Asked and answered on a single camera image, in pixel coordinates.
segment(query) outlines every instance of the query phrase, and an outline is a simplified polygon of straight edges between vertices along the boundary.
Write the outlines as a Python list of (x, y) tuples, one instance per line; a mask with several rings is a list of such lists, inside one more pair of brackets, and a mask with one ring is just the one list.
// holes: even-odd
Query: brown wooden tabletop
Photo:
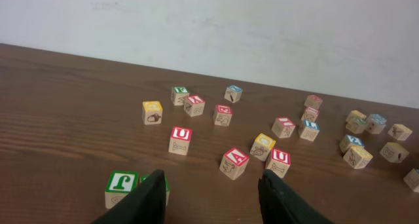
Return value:
[[(234, 104), (223, 99), (230, 84), (244, 89)], [(173, 106), (173, 86), (203, 97), (204, 114), (189, 117), (183, 107)], [(290, 138), (278, 139), (271, 131), (274, 119), (299, 122), (307, 95), (0, 45), (0, 222), (89, 223), (106, 212), (104, 192), (112, 170), (144, 175), (161, 168), (172, 188), (166, 223), (262, 223), (257, 183), (264, 164), (250, 156), (245, 172), (232, 181), (219, 163), (231, 147), (249, 154), (253, 140), (264, 133), (275, 138), (276, 148), (291, 153), (285, 182), (331, 221), (417, 223), (419, 193), (403, 177), (419, 168), (419, 110), (319, 94), (324, 101), (315, 142), (299, 139), (298, 128)], [(154, 100), (163, 106), (162, 124), (145, 126), (141, 103)], [(213, 124), (217, 103), (232, 105), (229, 127)], [(342, 159), (338, 148), (350, 134), (345, 118), (354, 109), (388, 119), (380, 135), (361, 135), (374, 158), (359, 170)], [(393, 123), (413, 130), (400, 143), (410, 151), (401, 164), (379, 154), (393, 141), (387, 135)], [(194, 130), (186, 157), (168, 152), (173, 126)]]

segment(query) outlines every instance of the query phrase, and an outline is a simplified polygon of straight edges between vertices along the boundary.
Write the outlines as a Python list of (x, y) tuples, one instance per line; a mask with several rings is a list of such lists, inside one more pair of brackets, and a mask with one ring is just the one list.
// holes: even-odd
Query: block face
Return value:
[(381, 149), (380, 154), (389, 162), (400, 163), (407, 157), (409, 152), (398, 143), (388, 142)]

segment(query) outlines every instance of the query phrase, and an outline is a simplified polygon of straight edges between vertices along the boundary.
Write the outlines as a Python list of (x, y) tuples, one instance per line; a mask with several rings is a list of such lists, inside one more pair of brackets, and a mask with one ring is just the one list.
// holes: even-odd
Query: animal picture on block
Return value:
[(299, 128), (300, 138), (314, 141), (320, 132), (320, 127), (315, 122), (304, 120)]
[(225, 90), (224, 99), (232, 103), (236, 103), (237, 101), (240, 100), (242, 93), (243, 93), (243, 89), (241, 89), (240, 87), (236, 85), (231, 85), (231, 86), (228, 86), (227, 89)]
[(189, 96), (189, 91), (184, 86), (175, 86), (172, 88), (170, 100), (175, 106), (184, 105), (186, 97)]
[(266, 162), (266, 169), (272, 170), (280, 178), (283, 178), (291, 165), (291, 155), (289, 153), (273, 149)]
[(388, 134), (396, 140), (405, 141), (412, 134), (412, 132), (413, 131), (407, 128), (405, 125), (394, 124), (388, 131)]
[(352, 168), (360, 169), (366, 167), (366, 165), (373, 159), (373, 156), (364, 149), (364, 147), (355, 145), (351, 146), (346, 154), (343, 156), (343, 159), (350, 165)]
[(256, 137), (255, 142), (253, 142), (250, 154), (264, 162), (268, 158), (270, 150), (275, 146), (275, 143), (276, 141), (274, 139), (260, 133)]
[(220, 171), (231, 180), (237, 179), (246, 169), (249, 157), (237, 148), (232, 148), (223, 155)]
[(388, 162), (400, 163), (407, 157), (409, 152), (398, 143), (388, 142), (380, 151), (380, 154)]
[(199, 116), (204, 113), (205, 101), (200, 96), (188, 96), (183, 109), (191, 116)]
[(295, 124), (286, 117), (280, 117), (275, 119), (272, 125), (272, 131), (279, 138), (288, 138), (291, 136), (295, 129)]
[[(139, 183), (140, 183), (140, 184), (141, 184), (141, 183), (143, 183), (143, 181), (145, 181), (145, 179), (146, 179), (147, 177), (149, 177), (149, 175), (150, 175), (150, 174), (147, 174), (147, 175), (141, 176), (141, 177), (139, 178)], [(166, 206), (167, 206), (167, 205), (168, 205), (168, 203), (169, 203), (170, 185), (169, 185), (168, 178), (167, 178), (166, 176), (164, 177), (164, 181), (165, 181), (165, 183), (166, 183)]]
[(311, 96), (307, 96), (307, 99), (304, 102), (304, 105), (306, 107), (311, 107), (313, 109), (319, 109), (321, 103), (323, 103), (323, 100), (319, 96), (311, 95)]
[(169, 141), (169, 152), (187, 155), (192, 138), (192, 129), (174, 126)]
[(137, 186), (137, 172), (113, 171), (105, 190), (105, 207), (112, 208)]
[(162, 123), (163, 107), (160, 102), (143, 102), (143, 122), (146, 125)]
[(355, 136), (345, 135), (343, 140), (340, 142), (339, 147), (342, 153), (346, 153), (351, 146), (355, 145), (364, 147), (364, 143), (361, 141), (361, 139)]
[(216, 105), (214, 111), (214, 124), (218, 126), (229, 126), (233, 111), (227, 105)]

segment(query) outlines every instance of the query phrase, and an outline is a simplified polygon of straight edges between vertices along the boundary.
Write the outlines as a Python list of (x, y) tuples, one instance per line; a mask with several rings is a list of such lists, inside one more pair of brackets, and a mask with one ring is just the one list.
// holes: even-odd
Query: alphabet block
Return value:
[(308, 120), (310, 122), (315, 122), (317, 119), (317, 116), (319, 116), (319, 111), (317, 109), (313, 109), (312, 107), (307, 107), (306, 110), (304, 110), (304, 114), (302, 114), (301, 120), (303, 121)]
[(323, 100), (319, 96), (311, 95), (311, 96), (307, 96), (307, 99), (304, 102), (304, 105), (307, 107), (311, 107), (313, 109), (319, 109), (322, 102)]
[(186, 97), (189, 96), (189, 91), (184, 86), (175, 86), (172, 88), (172, 95), (170, 97), (172, 103), (176, 106), (184, 105)]
[(283, 178), (291, 165), (291, 155), (289, 153), (273, 149), (270, 152), (266, 169), (272, 170), (277, 176)]
[(237, 101), (240, 100), (242, 93), (243, 93), (243, 89), (241, 89), (240, 87), (236, 85), (231, 85), (231, 86), (228, 86), (227, 89), (225, 90), (224, 99), (232, 103), (236, 103)]
[(162, 123), (163, 107), (160, 102), (143, 102), (143, 122), (146, 125)]
[(367, 128), (367, 122), (359, 117), (352, 117), (346, 123), (346, 128), (354, 134), (360, 134)]
[[(149, 175), (150, 175), (150, 174), (147, 174), (147, 175), (141, 176), (141, 177), (139, 178), (139, 183), (140, 183), (140, 184), (141, 184), (141, 183), (143, 183), (143, 181), (144, 181), (147, 177), (149, 177)], [(168, 203), (169, 203), (170, 185), (169, 185), (168, 178), (167, 178), (166, 176), (164, 176), (164, 181), (165, 181), (165, 183), (166, 183), (166, 206), (167, 206), (167, 205), (168, 205)]]
[(364, 168), (373, 159), (373, 156), (362, 146), (355, 145), (349, 148), (343, 159), (353, 168), (360, 169)]
[(419, 192), (419, 169), (412, 169), (403, 181), (414, 191)]
[(270, 150), (275, 146), (275, 143), (275, 140), (267, 135), (260, 133), (256, 137), (255, 142), (253, 142), (253, 146), (250, 149), (250, 154), (264, 162), (268, 158)]
[(355, 136), (345, 135), (343, 140), (340, 142), (339, 147), (342, 153), (346, 153), (350, 147), (355, 145), (364, 147), (364, 143), (362, 143), (361, 139)]
[(365, 114), (359, 112), (358, 110), (352, 110), (351, 113), (346, 117), (346, 122), (349, 122), (349, 119), (351, 119), (352, 117), (359, 117), (363, 120), (367, 118)]
[(224, 154), (220, 164), (220, 171), (231, 180), (237, 179), (246, 169), (249, 157), (237, 148), (232, 148)]
[(398, 143), (388, 142), (380, 151), (380, 154), (388, 162), (400, 163), (407, 157), (409, 152)]
[(388, 134), (396, 140), (405, 141), (412, 134), (412, 132), (413, 131), (411, 129), (402, 124), (394, 124), (392, 129), (388, 131)]
[(187, 155), (192, 138), (192, 129), (174, 126), (169, 141), (169, 152)]
[(112, 171), (105, 190), (105, 207), (112, 208), (137, 186), (137, 172)]
[(229, 106), (216, 105), (214, 111), (214, 124), (219, 126), (229, 126), (233, 111)]
[(199, 116), (204, 113), (205, 101), (200, 96), (186, 97), (183, 109), (191, 116)]
[(320, 127), (315, 122), (304, 120), (299, 128), (300, 138), (314, 141), (320, 132)]
[(288, 118), (277, 118), (275, 119), (272, 131), (279, 138), (288, 138), (291, 136), (295, 129), (295, 124)]

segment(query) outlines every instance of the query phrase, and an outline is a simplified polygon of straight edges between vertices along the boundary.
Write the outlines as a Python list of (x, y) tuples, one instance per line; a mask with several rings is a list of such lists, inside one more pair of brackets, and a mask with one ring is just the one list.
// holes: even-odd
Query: letter block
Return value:
[(264, 162), (268, 158), (270, 150), (275, 146), (275, 143), (276, 141), (274, 139), (260, 133), (256, 137), (255, 142), (253, 142), (250, 154)]
[(214, 111), (214, 124), (219, 126), (229, 126), (233, 111), (229, 106), (216, 105)]
[(137, 186), (137, 172), (112, 171), (105, 190), (105, 207), (112, 208)]
[(169, 152), (187, 155), (192, 138), (192, 129), (174, 126), (169, 141)]
[(183, 109), (191, 116), (199, 116), (204, 113), (205, 101), (200, 96), (186, 97)]
[(295, 129), (295, 124), (288, 118), (277, 118), (275, 119), (272, 131), (279, 138), (288, 138), (291, 136)]
[(273, 149), (270, 152), (266, 169), (272, 170), (277, 176), (283, 178), (291, 165), (291, 155), (289, 153)]
[(237, 179), (246, 169), (249, 157), (237, 148), (232, 148), (224, 154), (220, 164), (220, 171), (231, 180)]

